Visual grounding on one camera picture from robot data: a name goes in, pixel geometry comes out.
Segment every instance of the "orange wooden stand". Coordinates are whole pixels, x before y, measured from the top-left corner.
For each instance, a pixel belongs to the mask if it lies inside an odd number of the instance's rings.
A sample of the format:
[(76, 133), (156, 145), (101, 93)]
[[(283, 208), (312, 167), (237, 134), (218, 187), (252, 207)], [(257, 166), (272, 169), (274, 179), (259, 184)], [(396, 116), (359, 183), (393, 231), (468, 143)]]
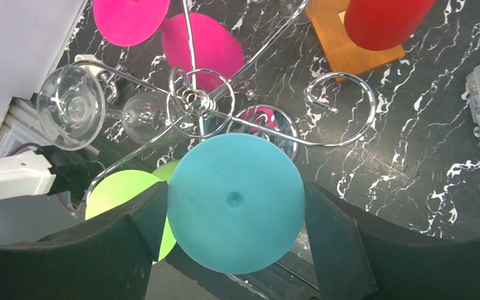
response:
[(370, 51), (354, 44), (343, 25), (348, 5), (349, 0), (311, 0), (306, 7), (332, 71), (360, 75), (404, 56), (402, 45)]

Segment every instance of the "red cylinder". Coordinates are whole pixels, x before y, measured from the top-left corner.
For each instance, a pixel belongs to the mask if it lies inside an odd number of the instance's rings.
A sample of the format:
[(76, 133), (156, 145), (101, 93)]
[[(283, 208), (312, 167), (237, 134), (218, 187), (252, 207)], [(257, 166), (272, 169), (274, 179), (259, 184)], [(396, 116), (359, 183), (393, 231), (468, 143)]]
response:
[(434, 3), (435, 0), (351, 0), (345, 13), (345, 30), (364, 49), (391, 49), (409, 38)]

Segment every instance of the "green disc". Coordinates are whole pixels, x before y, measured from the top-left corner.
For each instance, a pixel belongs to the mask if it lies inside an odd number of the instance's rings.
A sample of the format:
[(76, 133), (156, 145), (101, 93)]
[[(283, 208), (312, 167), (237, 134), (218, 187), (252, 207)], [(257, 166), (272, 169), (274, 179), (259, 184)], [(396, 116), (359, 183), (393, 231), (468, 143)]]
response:
[[(125, 170), (109, 175), (91, 193), (86, 208), (86, 220), (129, 201), (160, 181), (163, 180), (148, 172), (138, 170)], [(172, 235), (170, 224), (166, 219), (159, 260), (165, 258), (175, 245), (176, 239)]]
[(169, 184), (170, 177), (172, 177), (172, 173), (178, 164), (179, 161), (167, 162), (166, 164), (159, 166), (152, 174), (157, 176), (161, 181), (166, 181)]

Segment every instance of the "pink disc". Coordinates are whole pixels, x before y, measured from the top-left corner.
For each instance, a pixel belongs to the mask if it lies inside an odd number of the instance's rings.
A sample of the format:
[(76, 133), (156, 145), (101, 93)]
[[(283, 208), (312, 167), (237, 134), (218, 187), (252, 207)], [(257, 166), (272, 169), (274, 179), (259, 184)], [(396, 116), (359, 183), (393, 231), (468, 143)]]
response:
[[(190, 13), (197, 69), (211, 69), (230, 79), (244, 64), (244, 51), (238, 40), (213, 18)], [(178, 14), (161, 25), (162, 50), (172, 67), (191, 70), (191, 57), (185, 17)], [(212, 74), (198, 74), (197, 87), (213, 91), (223, 82)]]
[[(243, 112), (240, 115), (240, 118), (249, 120), (253, 116), (254, 109), (248, 109), (248, 112)], [(275, 120), (275, 114), (273, 113), (273, 109), (268, 108), (268, 107), (257, 107), (256, 112), (255, 112), (255, 120), (254, 122), (256, 124), (262, 124), (263, 120), (261, 118), (264, 118), (264, 127), (270, 128), (270, 129), (276, 129), (277, 128), (277, 121)], [(256, 128), (251, 128), (251, 132), (256, 132)]]
[(161, 26), (170, 0), (94, 0), (92, 11), (100, 33), (117, 46), (134, 46)]

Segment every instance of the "black marble surface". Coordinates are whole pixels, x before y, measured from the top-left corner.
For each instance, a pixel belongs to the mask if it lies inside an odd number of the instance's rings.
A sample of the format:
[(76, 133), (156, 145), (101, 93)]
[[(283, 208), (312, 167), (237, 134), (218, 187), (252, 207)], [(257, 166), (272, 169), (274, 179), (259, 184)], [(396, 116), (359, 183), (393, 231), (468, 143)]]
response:
[[(172, 0), (170, 16), (181, 13)], [(192, 0), (191, 9), (224, 24), (241, 41), (247, 57), (295, 10), (300, 1)], [(437, 0), (418, 30), (404, 43), (406, 56), (361, 77), (379, 105), (372, 128), (356, 144), (332, 149), (301, 147), (296, 165), (314, 181), (371, 214), (438, 238), (480, 238), (480, 144), (474, 130), (465, 77), (480, 64), (480, 0)], [(95, 54), (106, 64), (166, 87), (169, 65), (160, 33), (134, 47), (108, 43), (95, 27), (88, 4), (60, 65), (76, 54)], [(261, 103), (283, 108), (301, 137), (333, 141), (363, 125), (368, 107), (351, 83), (317, 91), (339, 114), (308, 106), (304, 88), (330, 71), (306, 16), (288, 29), (237, 85), (255, 89)], [(127, 89), (125, 99), (135, 93)], [(155, 168), (179, 159), (196, 141), (154, 149), (134, 162)], [(118, 159), (133, 149), (120, 122), (107, 122), (93, 144)], [(310, 261), (302, 232), (292, 249)]]

